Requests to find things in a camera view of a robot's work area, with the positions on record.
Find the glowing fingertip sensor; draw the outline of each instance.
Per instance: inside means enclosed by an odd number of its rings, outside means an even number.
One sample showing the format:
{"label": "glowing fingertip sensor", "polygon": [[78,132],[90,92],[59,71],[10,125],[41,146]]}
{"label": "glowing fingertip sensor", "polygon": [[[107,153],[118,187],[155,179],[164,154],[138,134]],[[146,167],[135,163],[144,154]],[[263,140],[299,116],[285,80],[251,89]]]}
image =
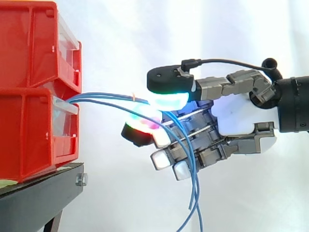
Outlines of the glowing fingertip sensor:
{"label": "glowing fingertip sensor", "polygon": [[149,104],[155,109],[161,111],[181,110],[185,107],[189,100],[189,93],[175,94],[156,94],[151,93]]}
{"label": "glowing fingertip sensor", "polygon": [[[139,113],[141,115],[147,116],[153,119],[156,122],[161,123],[162,121],[162,112],[156,110],[154,107],[151,107],[147,104],[138,104],[134,109],[134,112]],[[155,130],[157,130],[160,126],[156,123],[149,121],[145,118],[139,117],[134,114],[130,114],[129,119],[126,123],[136,130],[139,130],[144,133],[153,134]]]}

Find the blue wire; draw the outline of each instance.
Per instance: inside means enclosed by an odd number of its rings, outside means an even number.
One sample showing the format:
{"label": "blue wire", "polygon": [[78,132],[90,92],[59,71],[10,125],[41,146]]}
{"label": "blue wire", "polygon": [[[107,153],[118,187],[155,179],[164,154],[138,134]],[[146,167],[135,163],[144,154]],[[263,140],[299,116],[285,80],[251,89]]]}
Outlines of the blue wire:
{"label": "blue wire", "polygon": [[[185,220],[185,222],[182,224],[182,226],[177,230],[178,232],[181,231],[185,226],[186,224],[188,223],[188,221],[191,219],[194,211],[197,209],[197,212],[198,212],[198,218],[199,218],[199,225],[200,225],[200,231],[203,232],[203,223],[202,223],[202,216],[201,216],[201,212],[200,212],[200,209],[199,209],[199,205],[198,205],[198,199],[199,199],[199,182],[198,182],[198,177],[197,177],[197,172],[196,172],[196,163],[195,163],[195,157],[194,157],[194,152],[193,152],[193,148],[192,148],[192,145],[190,143],[190,140],[186,134],[186,131],[184,129],[184,127],[182,126],[181,122],[178,120],[178,118],[170,113],[170,112],[165,112],[169,117],[170,119],[175,123],[176,126],[178,126],[180,128],[180,130],[182,131],[184,137],[186,138],[186,141],[188,143],[188,146],[189,146],[189,150],[188,151],[185,147],[185,145],[183,144],[183,142],[170,130],[168,129],[166,126],[164,126],[162,123],[159,123],[159,122],[156,122],[155,120],[149,118],[149,117],[146,117],[146,116],[143,116],[139,113],[136,113],[134,111],[131,111],[129,109],[126,109],[122,106],[118,106],[118,105],[115,105],[115,104],[112,104],[112,103],[107,103],[107,102],[101,102],[101,101],[96,101],[96,100],[91,100],[91,99],[83,99],[83,98],[102,98],[102,99],[113,99],[113,100],[125,100],[125,101],[132,101],[132,97],[130,96],[126,96],[126,95],[119,95],[119,94],[108,94],[108,93],[86,93],[86,94],[80,94],[80,95],[77,95],[71,99],[69,99],[68,101],[71,102],[71,103],[78,103],[78,102],[92,102],[92,103],[97,103],[97,104],[102,104],[102,105],[107,105],[107,106],[112,106],[112,107],[115,107],[115,108],[118,108],[118,109],[121,109],[121,110],[124,110],[124,111],[127,111],[129,113],[132,113],[132,114],[135,114],[139,117],[143,117],[153,123],[156,123],[158,124],[159,126],[161,126],[167,133],[171,134],[171,136],[173,136],[175,138],[175,140],[181,145],[181,147],[184,149],[185,153],[187,154],[188,158],[189,158],[189,161],[190,161],[190,164],[191,164],[191,168],[193,169],[193,171],[191,172],[191,175],[192,177],[194,177],[193,180],[193,186],[195,187],[195,182],[196,182],[196,185],[197,185],[197,193],[195,193],[195,188],[192,189],[192,194],[195,196],[195,204],[194,204],[194,207],[192,208],[189,216],[187,217],[187,219]],[[137,102],[142,102],[142,103],[147,103],[146,100],[143,100],[143,99],[138,99]]]}
{"label": "blue wire", "polygon": [[71,102],[76,99],[81,99],[81,98],[102,98],[102,99],[111,99],[111,100],[124,100],[124,101],[134,101],[134,102],[140,102],[140,103],[145,103],[148,104],[148,102],[144,99],[141,98],[135,98],[133,100],[132,96],[128,95],[122,95],[122,94],[113,94],[113,93],[98,93],[98,92],[89,92],[89,93],[81,93],[78,95],[75,95],[74,97],[68,99],[68,102]]}
{"label": "blue wire", "polygon": [[185,131],[185,128],[183,127],[183,125],[181,124],[181,122],[179,121],[179,119],[171,112],[163,112],[165,113],[174,123],[175,125],[180,129],[180,131],[182,132],[183,136],[185,137],[188,146],[189,146],[189,151],[190,151],[190,155],[188,156],[189,159],[189,164],[190,164],[190,169],[191,169],[191,175],[192,175],[192,192],[191,192],[191,199],[190,199],[190,203],[189,203],[189,209],[191,210],[192,208],[192,204],[193,204],[193,200],[195,197],[195,185],[196,185],[196,163],[195,163],[195,155],[194,155],[194,151],[190,142],[190,139]]}
{"label": "blue wire", "polygon": [[[181,124],[179,119],[173,113],[171,113],[171,112],[165,112],[165,113],[172,119],[172,121],[175,122],[176,126],[179,127],[179,129],[182,131],[183,135],[185,136],[186,141],[187,141],[187,143],[189,145],[189,151],[190,151],[191,159],[193,158],[193,160],[194,160],[193,163],[195,164],[195,155],[194,155],[194,151],[193,151],[193,148],[192,148],[192,144],[191,144],[191,142],[190,142],[190,140],[188,138],[188,135],[187,135],[183,125]],[[198,220],[199,220],[200,231],[203,232],[203,218],[202,218],[202,214],[201,214],[201,211],[200,211],[199,205],[198,205],[200,189],[199,189],[199,181],[198,181],[198,176],[197,176],[197,173],[196,173],[196,169],[195,169],[195,172],[193,173],[193,175],[196,178],[196,185],[197,185],[197,193],[195,195],[195,204],[194,204],[194,207],[191,210],[189,216],[184,221],[184,223],[181,225],[181,227],[177,230],[177,232],[181,231],[186,226],[188,221],[191,219],[195,209],[197,209],[197,213],[198,213]]]}

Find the red storage drawer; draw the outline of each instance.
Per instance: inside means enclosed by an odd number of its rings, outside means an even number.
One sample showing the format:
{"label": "red storage drawer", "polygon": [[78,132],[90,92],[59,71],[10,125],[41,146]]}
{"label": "red storage drawer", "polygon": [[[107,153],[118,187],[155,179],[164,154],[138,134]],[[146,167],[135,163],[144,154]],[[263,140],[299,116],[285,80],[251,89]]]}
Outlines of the red storage drawer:
{"label": "red storage drawer", "polygon": [[78,158],[76,105],[44,88],[0,88],[0,179],[23,182]]}
{"label": "red storage drawer", "polygon": [[81,93],[81,43],[54,2],[0,1],[0,86]]}

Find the metal bolt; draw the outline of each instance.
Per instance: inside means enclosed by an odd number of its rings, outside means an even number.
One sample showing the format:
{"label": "metal bolt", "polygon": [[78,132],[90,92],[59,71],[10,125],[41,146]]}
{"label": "metal bolt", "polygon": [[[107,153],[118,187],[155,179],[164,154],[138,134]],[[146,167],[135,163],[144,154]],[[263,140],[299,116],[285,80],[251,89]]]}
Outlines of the metal bolt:
{"label": "metal bolt", "polygon": [[88,184],[88,174],[87,173],[78,173],[76,176],[77,186],[86,186]]}

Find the white backdrop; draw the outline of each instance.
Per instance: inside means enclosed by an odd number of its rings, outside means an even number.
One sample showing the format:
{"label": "white backdrop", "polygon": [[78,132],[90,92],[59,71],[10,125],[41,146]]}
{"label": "white backdrop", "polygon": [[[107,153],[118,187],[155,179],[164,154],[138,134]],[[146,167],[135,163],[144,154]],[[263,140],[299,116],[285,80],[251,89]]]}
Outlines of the white backdrop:
{"label": "white backdrop", "polygon": [[[285,77],[309,74],[306,0],[57,2],[83,43],[83,92],[141,91],[148,70],[187,58],[259,65],[274,57]],[[205,65],[195,74],[237,69]],[[187,216],[190,180],[176,182],[171,169],[156,172],[149,158],[154,147],[137,148],[121,137],[126,117],[81,105],[80,160],[89,184],[65,208],[61,232],[172,232]],[[234,155],[202,170],[205,231],[309,231],[308,143],[307,133],[283,134],[265,154]],[[198,231],[197,217],[185,231]]]}

